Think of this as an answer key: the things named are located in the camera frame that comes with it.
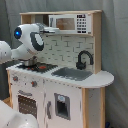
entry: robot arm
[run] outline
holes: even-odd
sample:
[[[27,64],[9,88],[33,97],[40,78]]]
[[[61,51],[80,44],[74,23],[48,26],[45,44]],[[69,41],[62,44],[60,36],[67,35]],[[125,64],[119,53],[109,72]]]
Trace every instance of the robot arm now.
[[[24,24],[18,26],[14,31],[14,36],[23,44],[17,49],[11,50],[5,41],[0,41],[0,64],[11,60],[29,60],[44,48],[44,42],[40,33],[59,33],[58,28],[46,27],[40,23]]]

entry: tile backsplash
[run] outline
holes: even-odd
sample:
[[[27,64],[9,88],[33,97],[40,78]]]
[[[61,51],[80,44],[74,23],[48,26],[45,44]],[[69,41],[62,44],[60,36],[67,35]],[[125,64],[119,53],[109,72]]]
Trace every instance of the tile backsplash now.
[[[78,54],[82,50],[87,50],[94,55],[94,39],[92,37],[80,36],[43,36],[44,50],[37,57],[38,61],[76,67]],[[86,61],[86,70],[93,72],[93,66],[90,65],[90,59],[83,54],[82,62]]]

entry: shelf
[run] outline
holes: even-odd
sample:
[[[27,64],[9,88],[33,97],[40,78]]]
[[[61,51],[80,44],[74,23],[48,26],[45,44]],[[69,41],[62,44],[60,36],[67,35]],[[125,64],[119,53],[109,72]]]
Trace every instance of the shelf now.
[[[41,15],[41,14],[84,14],[84,13],[97,13],[102,12],[102,10],[93,11],[58,11],[58,12],[26,12],[20,13],[20,15]]]

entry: white robot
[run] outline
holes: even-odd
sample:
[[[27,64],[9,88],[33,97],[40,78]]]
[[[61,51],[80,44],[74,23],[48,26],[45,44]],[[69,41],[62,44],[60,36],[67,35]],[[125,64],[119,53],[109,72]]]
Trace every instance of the white robot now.
[[[11,60],[26,61],[44,48],[40,32],[58,34],[58,28],[46,27],[42,24],[24,24],[14,31],[16,39],[23,44],[11,50],[5,41],[0,41],[0,64]],[[39,128],[37,120],[30,114],[21,114],[0,101],[0,128]]]

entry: oven door window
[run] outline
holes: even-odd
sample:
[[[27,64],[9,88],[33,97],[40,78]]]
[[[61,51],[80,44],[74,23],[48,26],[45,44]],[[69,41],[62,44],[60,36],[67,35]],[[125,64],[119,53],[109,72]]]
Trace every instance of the oven door window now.
[[[56,27],[60,30],[75,30],[74,18],[58,18],[56,19]]]
[[[21,95],[18,95],[19,112],[23,114],[32,114],[37,118],[36,101]]]

